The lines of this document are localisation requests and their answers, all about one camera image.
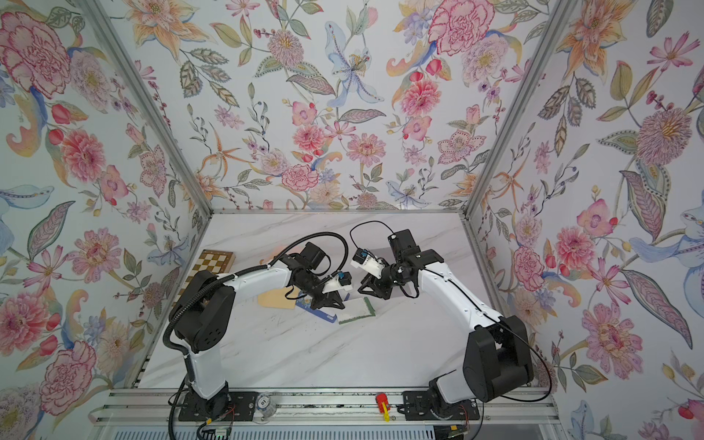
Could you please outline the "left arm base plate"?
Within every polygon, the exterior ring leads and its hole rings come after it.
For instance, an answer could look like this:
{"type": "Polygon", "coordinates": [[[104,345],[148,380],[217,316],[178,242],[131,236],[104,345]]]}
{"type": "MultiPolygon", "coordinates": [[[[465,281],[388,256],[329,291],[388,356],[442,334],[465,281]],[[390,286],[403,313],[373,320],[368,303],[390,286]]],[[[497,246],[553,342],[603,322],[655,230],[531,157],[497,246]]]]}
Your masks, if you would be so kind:
{"type": "Polygon", "coordinates": [[[226,422],[252,422],[258,396],[258,392],[220,392],[206,400],[196,392],[187,392],[178,412],[178,421],[202,423],[223,416],[226,422]]]}

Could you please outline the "round silver knob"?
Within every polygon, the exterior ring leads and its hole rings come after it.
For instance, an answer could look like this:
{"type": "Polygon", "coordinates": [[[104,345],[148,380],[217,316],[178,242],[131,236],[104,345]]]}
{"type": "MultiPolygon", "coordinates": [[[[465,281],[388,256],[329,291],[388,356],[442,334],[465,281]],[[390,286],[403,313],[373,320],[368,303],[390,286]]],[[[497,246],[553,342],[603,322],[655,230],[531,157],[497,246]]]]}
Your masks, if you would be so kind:
{"type": "Polygon", "coordinates": [[[275,415],[277,405],[271,394],[261,393],[256,399],[256,413],[261,419],[268,419],[275,415]]]}

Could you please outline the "blue floral letter paper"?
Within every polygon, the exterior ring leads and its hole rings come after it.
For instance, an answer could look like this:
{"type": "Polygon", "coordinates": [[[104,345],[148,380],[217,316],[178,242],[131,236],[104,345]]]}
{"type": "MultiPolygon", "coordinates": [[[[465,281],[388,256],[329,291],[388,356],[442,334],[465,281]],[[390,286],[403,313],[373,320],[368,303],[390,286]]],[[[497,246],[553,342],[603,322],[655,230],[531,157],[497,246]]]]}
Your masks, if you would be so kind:
{"type": "Polygon", "coordinates": [[[296,301],[295,305],[304,310],[306,313],[313,315],[327,323],[335,324],[337,322],[337,315],[330,315],[322,309],[313,309],[310,306],[310,302],[306,299],[299,299],[296,301]]]}

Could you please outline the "red emergency stop button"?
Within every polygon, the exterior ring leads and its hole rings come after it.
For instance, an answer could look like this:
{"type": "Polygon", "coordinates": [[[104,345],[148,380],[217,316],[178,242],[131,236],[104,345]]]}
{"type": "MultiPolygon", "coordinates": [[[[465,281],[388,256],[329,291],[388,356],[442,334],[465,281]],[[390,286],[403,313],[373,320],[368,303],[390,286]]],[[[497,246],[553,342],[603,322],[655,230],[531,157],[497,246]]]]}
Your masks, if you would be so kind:
{"type": "Polygon", "coordinates": [[[382,414],[383,420],[386,423],[389,423],[391,420],[391,415],[390,415],[390,403],[389,403],[387,395],[385,393],[379,393],[376,395],[375,401],[377,403],[377,407],[379,409],[379,412],[382,414]]]}

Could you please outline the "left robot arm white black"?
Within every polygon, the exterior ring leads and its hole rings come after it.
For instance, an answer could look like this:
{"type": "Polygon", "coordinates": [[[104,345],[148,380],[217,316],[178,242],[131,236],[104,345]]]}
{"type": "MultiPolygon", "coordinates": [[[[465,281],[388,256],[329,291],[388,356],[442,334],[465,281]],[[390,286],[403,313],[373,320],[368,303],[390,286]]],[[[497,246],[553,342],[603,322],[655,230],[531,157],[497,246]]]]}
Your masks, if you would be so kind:
{"type": "Polygon", "coordinates": [[[314,310],[345,308],[340,293],[351,289],[351,275],[341,269],[319,274],[315,268],[324,258],[319,247],[308,243],[302,252],[280,254],[268,264],[222,275],[199,271],[192,277],[170,312],[162,342],[181,354],[185,382],[198,398],[210,402],[228,391],[220,342],[237,300],[286,289],[308,296],[314,310]]]}

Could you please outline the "green floral letter paper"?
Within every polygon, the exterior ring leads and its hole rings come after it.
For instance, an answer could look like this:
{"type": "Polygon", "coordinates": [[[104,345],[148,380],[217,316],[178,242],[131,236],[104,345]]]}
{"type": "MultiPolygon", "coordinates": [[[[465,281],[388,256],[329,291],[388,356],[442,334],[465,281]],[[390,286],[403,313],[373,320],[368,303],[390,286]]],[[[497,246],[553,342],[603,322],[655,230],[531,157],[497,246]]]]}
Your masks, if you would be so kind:
{"type": "Polygon", "coordinates": [[[357,298],[344,302],[345,308],[337,314],[337,322],[342,326],[361,319],[376,316],[376,311],[369,298],[357,298]]]}

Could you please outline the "wooden chessboard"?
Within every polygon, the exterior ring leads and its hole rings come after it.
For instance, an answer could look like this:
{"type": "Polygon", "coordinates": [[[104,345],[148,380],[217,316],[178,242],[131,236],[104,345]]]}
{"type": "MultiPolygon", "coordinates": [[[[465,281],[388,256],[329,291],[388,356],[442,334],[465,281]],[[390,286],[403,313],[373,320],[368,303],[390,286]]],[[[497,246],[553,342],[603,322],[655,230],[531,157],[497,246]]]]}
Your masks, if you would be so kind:
{"type": "Polygon", "coordinates": [[[192,269],[189,271],[179,295],[185,292],[188,284],[200,271],[210,271],[215,275],[229,272],[234,261],[235,253],[232,251],[221,251],[214,249],[204,249],[200,256],[196,258],[192,269]]]}

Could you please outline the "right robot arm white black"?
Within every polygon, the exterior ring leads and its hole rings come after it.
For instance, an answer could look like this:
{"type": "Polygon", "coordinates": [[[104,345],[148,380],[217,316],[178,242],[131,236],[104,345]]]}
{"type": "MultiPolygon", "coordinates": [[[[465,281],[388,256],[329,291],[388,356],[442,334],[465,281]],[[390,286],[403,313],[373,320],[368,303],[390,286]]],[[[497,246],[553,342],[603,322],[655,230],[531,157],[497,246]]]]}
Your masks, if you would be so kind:
{"type": "Polygon", "coordinates": [[[524,322],[502,314],[469,291],[434,249],[421,249],[410,230],[388,236],[393,261],[368,249],[357,249],[351,265],[365,271],[359,293],[383,300],[410,284],[415,295],[428,295],[467,332],[462,366],[428,385],[438,411],[476,399],[490,402],[529,384],[535,378],[531,346],[524,322]]]}

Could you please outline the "small green circuit board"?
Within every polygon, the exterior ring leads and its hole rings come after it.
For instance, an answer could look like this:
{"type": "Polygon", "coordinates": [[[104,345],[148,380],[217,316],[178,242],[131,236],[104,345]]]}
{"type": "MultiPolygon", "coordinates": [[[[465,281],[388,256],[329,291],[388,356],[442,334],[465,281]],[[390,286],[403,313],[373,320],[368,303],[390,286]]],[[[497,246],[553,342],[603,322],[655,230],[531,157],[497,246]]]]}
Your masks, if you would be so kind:
{"type": "Polygon", "coordinates": [[[196,432],[198,440],[229,440],[231,437],[231,428],[224,426],[216,427],[200,427],[196,432]]]}

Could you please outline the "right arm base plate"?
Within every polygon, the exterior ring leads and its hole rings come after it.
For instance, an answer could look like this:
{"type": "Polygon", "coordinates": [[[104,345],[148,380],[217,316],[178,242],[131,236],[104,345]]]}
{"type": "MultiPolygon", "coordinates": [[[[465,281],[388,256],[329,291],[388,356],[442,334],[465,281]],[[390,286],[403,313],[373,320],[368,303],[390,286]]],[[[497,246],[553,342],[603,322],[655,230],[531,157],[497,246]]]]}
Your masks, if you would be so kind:
{"type": "Polygon", "coordinates": [[[397,412],[407,421],[477,421],[479,409],[472,400],[447,403],[436,392],[430,390],[406,390],[401,394],[403,401],[397,412]]]}

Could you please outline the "yellow envelope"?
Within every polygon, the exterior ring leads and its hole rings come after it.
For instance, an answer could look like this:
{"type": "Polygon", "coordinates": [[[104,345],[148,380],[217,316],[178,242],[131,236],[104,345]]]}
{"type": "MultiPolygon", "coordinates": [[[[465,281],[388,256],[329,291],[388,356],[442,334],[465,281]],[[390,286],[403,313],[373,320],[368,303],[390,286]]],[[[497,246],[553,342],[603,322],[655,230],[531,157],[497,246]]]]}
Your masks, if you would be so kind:
{"type": "Polygon", "coordinates": [[[257,303],[264,308],[293,310],[300,292],[295,287],[266,291],[257,297],[257,303]]]}

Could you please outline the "aluminium rail frame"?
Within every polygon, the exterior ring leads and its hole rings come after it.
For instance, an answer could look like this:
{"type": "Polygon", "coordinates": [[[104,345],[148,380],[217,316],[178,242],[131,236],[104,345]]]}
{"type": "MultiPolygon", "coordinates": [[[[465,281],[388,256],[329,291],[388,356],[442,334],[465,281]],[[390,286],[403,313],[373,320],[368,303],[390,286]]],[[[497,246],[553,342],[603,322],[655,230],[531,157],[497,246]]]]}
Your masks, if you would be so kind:
{"type": "Polygon", "coordinates": [[[91,439],[197,439],[200,427],[231,428],[230,439],[564,439],[555,403],[528,403],[539,390],[523,388],[492,403],[476,403],[477,421],[407,421],[397,412],[403,388],[265,388],[277,405],[275,415],[252,422],[179,422],[182,401],[169,405],[171,389],[110,392],[90,415],[91,439]],[[390,422],[383,420],[375,397],[385,393],[390,422]]]}

